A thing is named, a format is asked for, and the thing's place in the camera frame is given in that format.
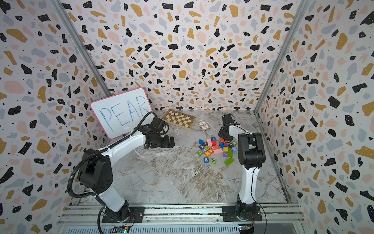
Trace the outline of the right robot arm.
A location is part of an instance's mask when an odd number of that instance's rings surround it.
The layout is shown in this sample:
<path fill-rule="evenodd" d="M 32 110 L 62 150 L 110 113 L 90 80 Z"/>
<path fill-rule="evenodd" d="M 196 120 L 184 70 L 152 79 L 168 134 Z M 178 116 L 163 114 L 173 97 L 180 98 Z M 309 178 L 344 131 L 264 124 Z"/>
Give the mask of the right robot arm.
<path fill-rule="evenodd" d="M 233 115 L 222 116 L 223 126 L 218 136 L 226 142 L 236 140 L 238 161 L 242 166 L 242 182 L 237 201 L 233 206 L 222 207 L 224 222 L 262 221 L 262 205 L 256 201 L 258 174 L 266 161 L 265 146 L 262 134 L 250 132 L 238 124 Z"/>

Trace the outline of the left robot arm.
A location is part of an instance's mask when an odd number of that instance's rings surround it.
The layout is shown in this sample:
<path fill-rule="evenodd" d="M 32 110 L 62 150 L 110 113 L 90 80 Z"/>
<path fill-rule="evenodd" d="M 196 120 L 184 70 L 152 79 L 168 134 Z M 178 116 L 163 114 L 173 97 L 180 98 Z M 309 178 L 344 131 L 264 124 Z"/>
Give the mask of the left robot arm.
<path fill-rule="evenodd" d="M 114 143 L 98 150 L 88 149 L 71 172 L 67 182 L 69 196 L 93 197 L 102 206 L 103 222 L 141 222 L 115 186 L 116 164 L 139 147 L 171 149 L 175 146 L 174 138 L 168 135 L 169 124 L 154 112 L 150 114 L 153 116 L 150 123 L 141 120 Z"/>

